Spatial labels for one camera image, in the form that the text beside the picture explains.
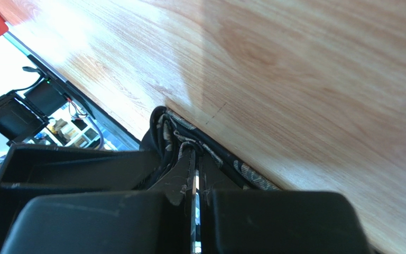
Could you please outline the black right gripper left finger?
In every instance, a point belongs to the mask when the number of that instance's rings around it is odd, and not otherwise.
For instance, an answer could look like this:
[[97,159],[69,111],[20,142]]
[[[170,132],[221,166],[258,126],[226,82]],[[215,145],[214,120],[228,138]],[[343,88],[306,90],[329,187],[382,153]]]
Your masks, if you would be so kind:
[[43,195],[20,211],[2,253],[187,253],[190,156],[149,188]]

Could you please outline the black floral necktie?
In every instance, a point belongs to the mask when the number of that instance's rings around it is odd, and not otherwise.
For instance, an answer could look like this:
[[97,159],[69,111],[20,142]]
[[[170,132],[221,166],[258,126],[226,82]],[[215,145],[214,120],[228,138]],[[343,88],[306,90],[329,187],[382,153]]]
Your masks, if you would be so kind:
[[217,168],[243,189],[279,190],[276,184],[165,106],[152,111],[150,128],[140,143],[141,151],[154,151],[161,159],[158,168],[140,183],[140,188],[149,188],[158,182],[186,149],[194,150],[199,156],[208,154]]

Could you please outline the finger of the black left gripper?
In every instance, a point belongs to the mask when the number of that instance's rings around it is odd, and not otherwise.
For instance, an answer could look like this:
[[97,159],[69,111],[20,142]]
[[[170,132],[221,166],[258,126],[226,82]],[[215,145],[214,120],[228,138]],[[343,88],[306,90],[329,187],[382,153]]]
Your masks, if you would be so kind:
[[154,151],[19,144],[0,163],[0,250],[21,209],[42,195],[137,189],[160,165]]

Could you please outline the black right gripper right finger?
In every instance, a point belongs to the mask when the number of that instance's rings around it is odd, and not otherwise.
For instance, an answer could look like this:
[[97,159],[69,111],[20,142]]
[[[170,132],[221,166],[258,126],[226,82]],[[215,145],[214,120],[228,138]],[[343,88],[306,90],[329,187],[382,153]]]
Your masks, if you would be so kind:
[[198,163],[203,253],[371,253],[346,197],[243,190],[209,155]]

